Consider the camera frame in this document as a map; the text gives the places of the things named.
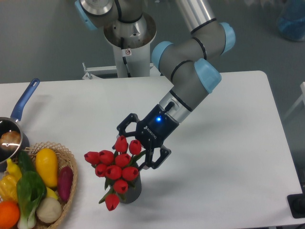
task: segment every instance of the yellow squash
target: yellow squash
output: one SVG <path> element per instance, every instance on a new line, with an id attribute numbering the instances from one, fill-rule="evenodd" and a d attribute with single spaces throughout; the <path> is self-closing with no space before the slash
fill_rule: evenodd
<path id="1" fill-rule="evenodd" d="M 19 166 L 13 163 L 10 158 L 6 160 L 6 163 L 8 164 L 6 170 L 10 175 L 14 176 L 17 181 L 19 181 L 19 179 L 22 177 Z"/>
<path id="2" fill-rule="evenodd" d="M 17 180 L 13 175 L 6 175 L 0 180 L 0 196 L 4 201 L 18 202 Z"/>
<path id="3" fill-rule="evenodd" d="M 37 173 L 49 188 L 57 187 L 58 160 L 55 152 L 49 148 L 40 150 L 35 160 Z"/>
<path id="4" fill-rule="evenodd" d="M 48 187 L 47 187 L 47 196 L 46 197 L 52 197 L 52 198 L 58 200 L 58 196 L 56 195 L 56 193 Z"/>

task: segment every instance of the saucepan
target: saucepan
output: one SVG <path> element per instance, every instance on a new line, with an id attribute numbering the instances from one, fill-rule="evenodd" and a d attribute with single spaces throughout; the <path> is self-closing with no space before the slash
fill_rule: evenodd
<path id="1" fill-rule="evenodd" d="M 37 78 L 30 82 L 29 86 L 16 103 L 10 118 L 0 117 L 0 172 L 6 170 L 6 160 L 8 158 L 16 157 L 21 150 L 30 146 L 29 139 L 22 131 L 18 122 L 21 120 L 25 104 L 32 96 L 39 83 L 40 80 Z"/>

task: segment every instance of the blue led light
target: blue led light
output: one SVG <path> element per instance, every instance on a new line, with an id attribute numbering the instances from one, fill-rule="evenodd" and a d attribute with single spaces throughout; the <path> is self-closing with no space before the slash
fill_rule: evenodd
<path id="1" fill-rule="evenodd" d="M 156 118 L 156 121 L 157 121 L 158 123 L 161 122 L 161 120 L 162 120 L 162 119 L 161 119 L 161 116 L 159 116 L 159 117 Z"/>

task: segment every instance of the gripper logo text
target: gripper logo text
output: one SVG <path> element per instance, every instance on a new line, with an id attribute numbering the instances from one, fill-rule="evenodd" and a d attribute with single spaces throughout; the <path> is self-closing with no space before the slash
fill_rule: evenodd
<path id="1" fill-rule="evenodd" d="M 154 139 L 157 139 L 157 136 L 154 135 L 154 133 L 147 126 L 144 127 L 144 130 L 147 130 L 147 132 L 150 133 Z"/>

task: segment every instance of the blue object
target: blue object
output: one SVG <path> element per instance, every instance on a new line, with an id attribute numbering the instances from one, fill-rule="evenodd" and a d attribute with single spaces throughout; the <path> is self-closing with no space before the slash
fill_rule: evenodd
<path id="1" fill-rule="evenodd" d="M 221 81 L 220 73 L 203 58 L 196 61 L 194 66 L 202 85 L 208 93 L 212 93 Z"/>
<path id="2" fill-rule="evenodd" d="M 85 25 L 87 26 L 87 28 L 89 30 L 97 30 L 97 28 L 95 27 L 95 25 L 90 21 L 90 19 L 88 18 L 87 14 L 84 12 L 84 10 L 82 9 L 80 3 L 78 1 L 75 2 L 75 7 L 78 11 L 78 13 L 81 16 L 82 21 L 85 23 Z"/>
<path id="3" fill-rule="evenodd" d="M 32 96 L 32 94 L 34 93 L 34 91 L 36 90 L 36 88 L 38 87 L 40 83 L 39 79 L 33 79 L 30 82 L 30 85 L 27 87 L 27 89 L 25 89 L 24 93 L 22 94 L 22 96 L 20 97 L 20 99 L 18 100 L 18 102 L 16 103 L 10 117 L 14 120 L 21 120 L 22 117 L 22 112 L 23 112 L 23 108 L 25 106 L 25 104 L 27 103 L 27 101 L 29 100 L 29 98 Z"/>
<path id="4" fill-rule="evenodd" d="M 225 32 L 225 47 L 223 52 L 225 53 L 226 51 L 229 51 L 231 48 L 233 48 L 233 46 L 235 45 L 236 36 L 233 28 L 228 23 L 222 22 L 220 24 L 223 26 Z"/>
<path id="5" fill-rule="evenodd" d="M 293 41 L 304 41 L 305 1 L 288 1 L 277 21 L 277 27 L 285 38 Z"/>
<path id="6" fill-rule="evenodd" d="M 159 123 L 159 122 L 161 122 L 161 116 L 158 116 L 157 118 L 156 118 L 156 121 Z"/>
<path id="7" fill-rule="evenodd" d="M 153 50 L 152 52 L 152 62 L 153 64 L 157 67 L 158 70 L 159 69 L 159 63 L 160 63 L 160 59 L 162 57 L 163 52 L 165 51 L 165 49 L 171 45 L 173 43 L 171 42 L 161 42 L 159 43 Z"/>

